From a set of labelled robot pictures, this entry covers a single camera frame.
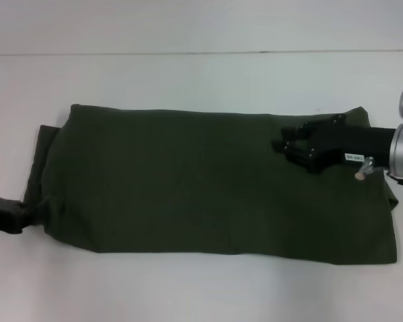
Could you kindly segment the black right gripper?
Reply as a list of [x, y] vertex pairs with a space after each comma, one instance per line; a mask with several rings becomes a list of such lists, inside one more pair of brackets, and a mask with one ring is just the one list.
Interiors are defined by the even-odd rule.
[[[321, 173], [336, 164], [358, 166], [366, 158], [373, 158], [375, 167], [389, 168], [396, 130], [347, 125], [346, 119], [345, 114], [335, 114], [328, 119], [305, 121], [297, 127], [283, 127], [283, 141], [273, 140], [272, 148], [309, 173]], [[308, 140], [307, 150], [292, 143], [297, 140]]]

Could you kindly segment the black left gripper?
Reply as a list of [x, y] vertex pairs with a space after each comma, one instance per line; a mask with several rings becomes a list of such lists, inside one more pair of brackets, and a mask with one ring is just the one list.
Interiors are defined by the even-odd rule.
[[21, 234], [30, 225], [32, 210], [26, 203], [0, 197], [0, 231]]

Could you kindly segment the dark green FREE! shirt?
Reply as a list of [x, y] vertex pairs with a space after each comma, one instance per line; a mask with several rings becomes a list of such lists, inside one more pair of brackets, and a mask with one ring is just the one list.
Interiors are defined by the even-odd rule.
[[310, 174], [273, 150], [310, 120], [73, 105], [62, 127], [39, 129], [24, 202], [49, 236], [97, 253], [395, 263], [383, 174]]

